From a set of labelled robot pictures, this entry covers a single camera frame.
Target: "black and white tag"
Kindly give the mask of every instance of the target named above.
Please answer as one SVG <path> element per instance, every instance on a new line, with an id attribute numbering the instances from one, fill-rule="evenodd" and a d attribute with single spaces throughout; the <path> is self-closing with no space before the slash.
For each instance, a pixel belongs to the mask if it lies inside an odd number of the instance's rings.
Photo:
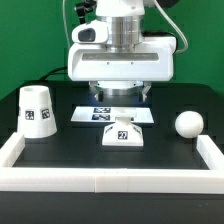
<path id="1" fill-rule="evenodd" d="M 49 111 L 49 109 L 41 110 L 41 116 L 42 116 L 43 120 L 50 118 L 50 111 Z"/>
<path id="2" fill-rule="evenodd" d="M 26 110 L 25 111 L 25 119 L 26 120 L 34 120 L 34 111 L 33 110 Z"/>
<path id="3" fill-rule="evenodd" d="M 110 107 L 95 107 L 93 110 L 94 114 L 109 114 L 111 112 Z"/>
<path id="4" fill-rule="evenodd" d="M 92 120 L 93 121 L 109 121 L 110 120 L 110 115 L 93 114 Z"/>

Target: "white block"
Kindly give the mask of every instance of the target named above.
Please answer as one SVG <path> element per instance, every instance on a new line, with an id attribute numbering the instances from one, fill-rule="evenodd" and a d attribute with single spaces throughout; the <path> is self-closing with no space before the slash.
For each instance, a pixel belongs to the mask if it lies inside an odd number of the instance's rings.
<path id="1" fill-rule="evenodd" d="M 0 167 L 12 167 L 24 148 L 23 134 L 13 133 L 0 150 Z"/>
<path id="2" fill-rule="evenodd" d="M 122 169 L 104 170 L 95 177 L 95 192 L 127 192 L 127 174 Z"/>
<path id="3" fill-rule="evenodd" d="M 224 155 L 208 135 L 199 135 L 197 150 L 210 170 L 224 170 Z"/>
<path id="4" fill-rule="evenodd" d="M 94 192 L 89 169 L 1 168 L 0 191 Z"/>

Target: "white ball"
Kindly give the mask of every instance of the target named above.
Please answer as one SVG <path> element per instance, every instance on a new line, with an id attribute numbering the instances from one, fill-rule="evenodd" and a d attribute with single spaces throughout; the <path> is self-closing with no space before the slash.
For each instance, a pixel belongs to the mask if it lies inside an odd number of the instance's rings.
<path id="1" fill-rule="evenodd" d="M 195 138 L 202 132 L 204 122 L 199 113 L 186 111 L 177 117 L 175 128 L 182 137 Z"/>

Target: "green wall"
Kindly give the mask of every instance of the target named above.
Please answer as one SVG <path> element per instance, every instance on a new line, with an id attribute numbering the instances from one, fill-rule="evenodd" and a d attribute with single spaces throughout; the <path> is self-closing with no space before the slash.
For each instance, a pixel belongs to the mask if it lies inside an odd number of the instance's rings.
<path id="1" fill-rule="evenodd" d="M 78 24 L 75 2 L 67 0 L 69 31 Z M 0 98 L 26 80 L 66 65 L 62 0 L 0 1 Z M 224 1 L 181 0 L 166 10 L 189 41 L 175 55 L 172 82 L 202 83 L 224 95 Z M 172 31 L 156 9 L 147 9 L 145 29 Z"/>

